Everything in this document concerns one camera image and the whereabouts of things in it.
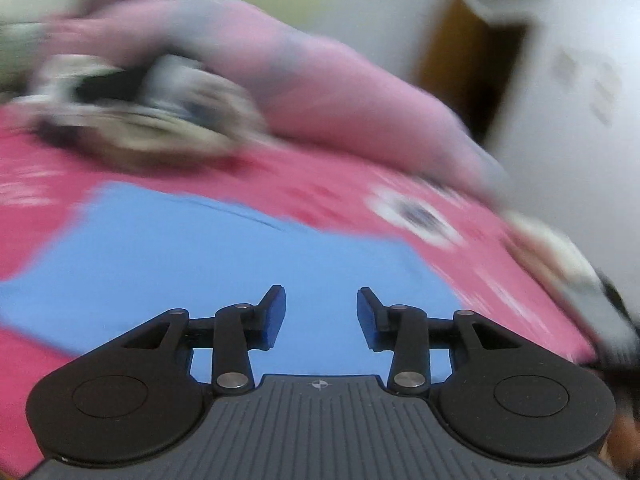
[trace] ribbed surface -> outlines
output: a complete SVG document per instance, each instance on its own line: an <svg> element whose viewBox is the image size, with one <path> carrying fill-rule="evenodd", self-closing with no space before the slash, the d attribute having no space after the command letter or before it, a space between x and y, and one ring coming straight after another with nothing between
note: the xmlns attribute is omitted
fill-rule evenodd
<svg viewBox="0 0 640 480"><path fill-rule="evenodd" d="M469 451L427 404L374 377L271 376L214 403L180 446L146 463L84 470L48 462L32 480L613 480L594 458L525 468Z"/></svg>

